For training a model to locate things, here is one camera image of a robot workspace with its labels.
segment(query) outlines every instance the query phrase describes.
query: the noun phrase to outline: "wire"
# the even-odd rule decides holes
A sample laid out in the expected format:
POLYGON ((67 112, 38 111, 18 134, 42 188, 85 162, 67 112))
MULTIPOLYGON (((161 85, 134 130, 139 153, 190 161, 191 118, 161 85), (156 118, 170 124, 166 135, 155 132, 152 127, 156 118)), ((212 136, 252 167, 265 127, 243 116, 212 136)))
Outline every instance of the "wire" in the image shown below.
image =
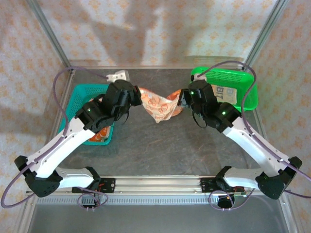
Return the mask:
MULTIPOLYGON (((251 90, 253 89, 255 83, 256 83, 256 80, 257 80, 257 76, 256 76, 256 73, 255 71, 247 64, 243 63, 243 62, 239 62, 239 61, 224 61, 224 62, 220 62, 218 64, 215 64, 213 65, 212 67, 208 68, 206 71, 204 71, 203 73, 199 74, 197 77, 201 77, 202 75, 208 73, 209 71, 211 71, 212 69, 218 67, 218 66, 221 66, 221 65, 224 65, 224 64, 227 64, 227 63, 236 63, 236 64, 239 64, 239 65, 242 65, 244 67, 246 67, 247 69, 249 69, 253 76, 254 76, 254 81, 253 83, 251 84, 251 86, 248 88, 248 90, 246 91, 243 99, 242 99, 242 102, 241 102, 241 113, 242 113, 242 119, 243 119, 243 122, 244 122, 244 125, 245 127, 247 128, 248 132, 252 135, 252 137, 255 139, 255 141, 260 145, 262 146, 265 150, 267 150, 273 157, 275 157, 277 159, 277 161, 279 163, 282 163, 284 164, 285 166, 288 166, 290 169, 294 170, 295 172, 299 173, 300 175, 304 176, 308 181, 311 182, 311 177, 308 176, 306 173, 302 172, 301 170, 297 169, 296 167, 294 167, 293 165, 287 163, 285 160, 283 160, 281 157, 279 157, 273 150, 271 150, 270 148, 268 148, 255 134, 253 134, 253 131, 251 130, 247 120, 246 120, 246 117, 245 117, 245 111, 244 111, 244 104, 245 104, 245 100, 248 96, 248 94, 251 92, 251 90)), ((287 193, 290 193, 290 194, 293 194, 293 195, 296 195, 298 197, 302 197, 302 198, 311 198, 311 197, 308 197, 308 196, 304 196, 304 195, 301 195, 301 194, 297 194, 297 193, 293 193, 291 191, 288 191, 287 193)))
POLYGON ((248 194, 248 196, 247 196, 246 199, 243 201, 243 203, 242 203, 241 205, 237 206, 237 207, 233 207, 233 200, 232 200, 232 198, 230 197, 230 195, 229 195, 227 192, 222 191, 222 190, 215 190, 215 191, 211 192, 211 193, 209 194, 209 196, 208 196, 207 201, 208 201, 208 203, 210 204, 210 206, 211 206, 213 209, 215 209, 215 210, 221 210, 221 211, 236 210, 236 209, 239 209, 240 207, 244 206, 244 205, 247 203, 247 201, 249 200, 249 198, 251 197, 251 195, 253 194, 254 191, 255 191, 255 189, 253 188, 253 190, 248 194), (215 207, 215 206, 212 205, 212 203, 211 203, 211 196, 212 196, 214 193, 217 193, 217 192, 221 192, 221 193, 224 193, 224 194, 227 195, 227 197, 229 198, 229 200, 230 200, 230 202, 231 202, 232 208, 217 208, 217 207, 215 207))
POLYGON ((58 101, 58 98, 56 96, 56 81, 58 80, 58 78, 63 74, 65 73, 66 71, 70 71, 70 70, 85 70, 89 73, 92 73, 92 74, 95 74, 99 77, 102 77, 104 79, 108 79, 105 75, 102 75, 102 74, 99 74, 97 72, 94 72, 93 70, 90 70, 90 69, 86 69, 84 67, 77 67, 77 66, 70 66, 70 67, 66 67, 64 68, 63 70, 59 71, 55 78, 54 78, 54 81, 53 81, 53 87, 52 87, 52 90, 53 90, 53 96, 54 96, 54 100, 55 100, 55 103, 56 105, 58 106, 59 110, 61 111, 62 115, 64 116, 65 118, 65 128, 64 128, 64 131, 63 131, 63 136, 60 137, 56 143, 51 146, 49 149, 47 149, 44 153, 42 153, 42 155, 40 155, 39 157, 35 158, 34 161, 30 162, 26 167, 24 167, 12 180, 11 182, 8 184, 8 186, 5 188, 4 192, 3 192, 3 195, 1 197, 1 206, 3 208, 12 208, 12 207, 15 207, 17 205, 20 205, 22 203, 24 203, 25 201, 27 201, 28 199, 30 199, 31 197, 33 197, 35 194, 32 193, 30 196, 26 197, 24 200, 21 200, 15 204, 12 204, 12 205, 6 205, 4 202, 5 202, 5 198, 6 198, 6 195, 7 193, 9 192, 10 188, 12 187, 12 185, 16 182, 16 180, 26 171, 28 170, 29 168, 31 168, 35 163, 38 163, 43 157, 45 157, 46 155, 48 155, 50 152, 52 152, 56 147, 58 147, 58 145, 60 143, 62 143, 65 139, 65 135, 67 133, 67 130, 68 130, 68 126, 69 126, 69 121, 68 121, 68 117, 66 115, 66 112, 65 110, 62 108, 61 104, 59 103, 58 101))
POLYGON ((98 202, 98 203, 100 202, 100 200, 99 200, 99 199, 96 199, 91 193, 99 194, 99 195, 104 195, 104 196, 106 197, 106 200, 105 200, 102 204, 99 204, 99 205, 96 205, 95 207, 92 207, 93 210, 94 210, 95 208, 98 208, 98 207, 102 206, 102 205, 105 205, 105 204, 107 203, 107 201, 108 201, 108 198, 109 198, 109 197, 108 197, 108 195, 107 195, 106 193, 102 193, 102 192, 98 192, 98 191, 93 191, 93 190, 89 190, 89 189, 81 188, 81 187, 77 187, 77 188, 80 188, 81 190, 90 192, 90 193, 84 193, 84 194, 82 194, 82 195, 78 198, 78 206, 80 206, 80 207, 83 208, 83 209, 88 210, 88 208, 85 208, 85 207, 83 207, 83 205, 80 204, 80 200, 81 200, 81 198, 82 198, 83 196, 90 195, 90 196, 94 199, 95 202, 98 202))
POLYGON ((192 118, 194 119, 195 123, 196 123, 200 128, 205 129, 205 128, 207 127, 207 124, 206 124, 206 123, 205 123, 205 126, 201 126, 201 125, 198 123, 198 121, 197 121, 196 118, 195 118, 194 112, 192 112, 192 118))
POLYGON ((123 122, 123 124, 122 125, 124 125, 126 122, 127 122, 127 120, 128 120, 128 117, 130 116, 130 112, 129 111, 127 111, 127 115, 126 115, 126 119, 125 119, 125 122, 123 122))
POLYGON ((311 196, 305 196, 305 195, 301 195, 301 194, 298 194, 298 193, 294 193, 294 192, 291 192, 289 190, 285 190, 285 192, 289 193, 289 194, 292 194, 294 196, 297 196, 297 197, 300 197, 300 198, 306 198, 306 199, 310 199, 311 196))

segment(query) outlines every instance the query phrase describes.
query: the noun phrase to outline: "white cable clip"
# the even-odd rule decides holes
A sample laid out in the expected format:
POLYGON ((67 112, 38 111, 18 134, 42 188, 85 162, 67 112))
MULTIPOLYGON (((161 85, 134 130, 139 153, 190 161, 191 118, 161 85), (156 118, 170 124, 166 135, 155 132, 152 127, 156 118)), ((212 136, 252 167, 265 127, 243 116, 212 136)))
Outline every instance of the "white cable clip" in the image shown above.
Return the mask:
POLYGON ((130 77, 127 70, 117 71, 115 74, 106 75, 107 82, 114 83, 116 80, 130 81, 130 77))
POLYGON ((202 75, 202 76, 198 77, 199 75, 200 75, 200 73, 194 74, 193 81, 197 81, 197 80, 205 80, 206 81, 206 76, 205 75, 202 75))

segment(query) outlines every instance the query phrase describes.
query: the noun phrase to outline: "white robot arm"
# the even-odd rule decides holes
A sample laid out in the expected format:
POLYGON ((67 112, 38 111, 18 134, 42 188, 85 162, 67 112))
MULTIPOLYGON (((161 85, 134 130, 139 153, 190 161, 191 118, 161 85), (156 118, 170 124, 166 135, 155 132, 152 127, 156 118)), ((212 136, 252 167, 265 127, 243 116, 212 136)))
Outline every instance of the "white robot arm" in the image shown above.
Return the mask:
POLYGON ((63 169, 58 165, 79 145, 104 127, 112 125, 122 115, 128 114, 131 106, 137 105, 141 105, 139 88, 124 79, 113 80, 105 94, 85 103, 76 112, 66 132, 64 129, 33 155, 19 156, 15 160, 20 171, 33 163, 23 173, 30 189, 38 197, 45 197, 58 188, 66 187, 95 190, 100 176, 92 167, 63 169))
POLYGON ((230 103, 218 103, 211 85, 206 80, 196 80, 189 85, 188 89, 182 89, 179 105, 190 107, 193 114, 201 116, 207 126, 217 129, 235 141, 261 167, 259 169, 237 169, 225 166, 213 180, 214 186, 220 190, 230 191, 237 186, 257 188, 268 197, 278 199, 296 175, 294 170, 278 161, 259 144, 254 136, 274 151, 280 160, 298 169, 302 165, 299 158, 289 158, 278 151, 251 126, 249 127, 253 133, 250 134, 241 113, 230 103))

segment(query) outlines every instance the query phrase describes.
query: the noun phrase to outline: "green plastic basket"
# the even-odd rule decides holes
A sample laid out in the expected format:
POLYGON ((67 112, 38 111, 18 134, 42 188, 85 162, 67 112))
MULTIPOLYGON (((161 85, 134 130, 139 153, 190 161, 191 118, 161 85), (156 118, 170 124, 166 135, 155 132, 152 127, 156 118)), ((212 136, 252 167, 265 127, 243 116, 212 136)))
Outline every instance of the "green plastic basket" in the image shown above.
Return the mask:
MULTIPOLYGON (((191 71, 191 75, 202 73, 207 69, 208 67, 197 67, 191 71)), ((253 83, 254 77, 251 74, 242 71, 217 68, 212 69, 205 75, 207 82, 212 85, 235 88, 237 90, 237 104, 234 106, 241 111, 242 99, 250 85, 253 83)), ((253 110, 257 105, 258 94, 257 84, 255 84, 245 100, 244 110, 253 110)))
MULTIPOLYGON (((79 84, 76 85, 73 89, 71 98, 69 100, 66 114, 68 120, 70 121, 75 115, 76 112, 85 104, 89 102, 90 99, 95 98, 99 94, 106 93, 108 85, 106 84, 79 84)), ((62 124, 60 126, 60 130, 62 131, 65 127, 65 119, 62 120, 62 124)), ((109 136, 104 142, 91 142, 85 141, 84 145, 107 145, 111 141, 113 131, 113 125, 110 129, 109 136)))

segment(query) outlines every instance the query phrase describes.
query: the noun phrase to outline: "orange item in basket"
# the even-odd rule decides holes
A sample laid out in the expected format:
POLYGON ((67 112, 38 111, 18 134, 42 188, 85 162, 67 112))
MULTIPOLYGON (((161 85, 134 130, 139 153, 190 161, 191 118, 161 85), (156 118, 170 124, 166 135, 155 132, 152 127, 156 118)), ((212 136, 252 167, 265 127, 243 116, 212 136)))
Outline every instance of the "orange item in basket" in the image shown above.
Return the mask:
POLYGON ((110 128, 111 128, 111 126, 107 126, 107 127, 103 128, 97 134, 95 134, 92 138, 90 138, 89 141, 91 141, 91 142, 102 142, 102 141, 104 141, 106 138, 109 137, 110 128))

